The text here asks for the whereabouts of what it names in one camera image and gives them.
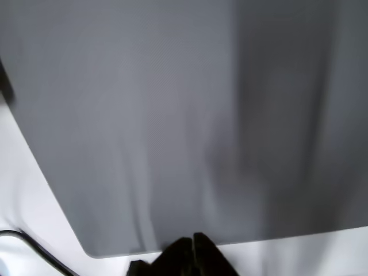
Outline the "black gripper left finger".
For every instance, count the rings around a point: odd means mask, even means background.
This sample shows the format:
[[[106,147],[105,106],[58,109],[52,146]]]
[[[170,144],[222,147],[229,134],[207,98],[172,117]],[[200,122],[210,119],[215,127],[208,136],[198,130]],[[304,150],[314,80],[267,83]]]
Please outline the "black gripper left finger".
[[[195,275],[193,240],[182,237],[162,251],[151,263],[152,275]]]

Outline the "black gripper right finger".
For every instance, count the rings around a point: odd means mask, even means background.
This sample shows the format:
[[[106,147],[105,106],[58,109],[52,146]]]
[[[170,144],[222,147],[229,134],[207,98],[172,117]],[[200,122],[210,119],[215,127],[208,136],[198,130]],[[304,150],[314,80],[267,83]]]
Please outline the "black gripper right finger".
[[[194,260],[200,275],[239,275],[226,257],[204,233],[193,235]]]

